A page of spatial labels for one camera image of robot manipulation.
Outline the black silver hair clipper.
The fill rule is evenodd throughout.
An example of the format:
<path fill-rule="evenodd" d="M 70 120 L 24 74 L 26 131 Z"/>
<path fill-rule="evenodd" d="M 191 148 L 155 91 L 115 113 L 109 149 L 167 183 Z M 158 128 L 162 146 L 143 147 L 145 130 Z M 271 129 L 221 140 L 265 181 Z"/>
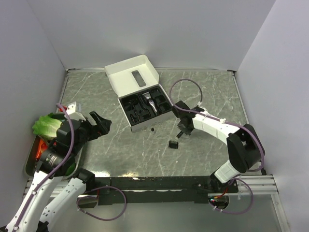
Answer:
<path fill-rule="evenodd" d="M 143 97 L 146 99 L 147 103 L 152 107 L 154 113 L 155 113 L 156 115 L 158 115 L 158 114 L 159 114 L 158 107 L 157 107 L 157 105 L 156 105 L 154 99 L 152 98 L 150 92 L 145 92 L 145 93 L 143 93 L 142 95 L 143 95 Z"/>

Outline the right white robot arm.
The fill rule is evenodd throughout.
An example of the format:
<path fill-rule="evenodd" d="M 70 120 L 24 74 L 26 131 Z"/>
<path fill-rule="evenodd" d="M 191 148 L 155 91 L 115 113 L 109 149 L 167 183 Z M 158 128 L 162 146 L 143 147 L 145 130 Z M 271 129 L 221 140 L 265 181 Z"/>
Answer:
<path fill-rule="evenodd" d="M 203 131 L 227 146 L 228 160 L 210 175 L 208 187 L 212 191 L 224 191 L 234 177 L 250 171 L 258 162 L 264 164 L 265 150 L 250 124 L 228 122 L 200 106 L 189 109 L 183 101 L 174 104 L 172 110 L 180 119 L 181 133 L 190 135 L 193 130 Z"/>

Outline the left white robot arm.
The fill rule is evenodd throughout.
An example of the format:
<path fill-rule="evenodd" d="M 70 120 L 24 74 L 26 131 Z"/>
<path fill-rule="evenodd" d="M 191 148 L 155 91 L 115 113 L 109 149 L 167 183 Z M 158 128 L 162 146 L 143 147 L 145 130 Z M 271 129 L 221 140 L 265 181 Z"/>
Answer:
<path fill-rule="evenodd" d="M 79 169 L 64 191 L 48 202 L 58 183 L 68 176 L 68 170 L 83 146 L 110 131 L 110 120 L 95 111 L 90 115 L 95 120 L 94 125 L 81 113 L 70 112 L 41 116 L 35 121 L 32 127 L 34 134 L 48 139 L 50 143 L 41 154 L 22 204 L 13 219 L 1 227 L 2 232 L 47 232 L 70 200 L 95 190 L 95 174 Z"/>

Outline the white box with black tray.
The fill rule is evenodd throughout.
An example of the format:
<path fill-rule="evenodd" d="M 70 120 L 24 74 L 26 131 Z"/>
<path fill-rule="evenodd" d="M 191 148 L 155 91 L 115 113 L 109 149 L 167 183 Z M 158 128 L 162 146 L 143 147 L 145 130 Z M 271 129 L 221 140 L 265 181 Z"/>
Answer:
<path fill-rule="evenodd" d="M 170 99 L 159 83 L 159 74 L 146 55 L 110 64 L 104 69 L 132 132 L 173 115 Z M 154 99 L 158 115 L 143 97 L 145 92 L 150 92 Z"/>

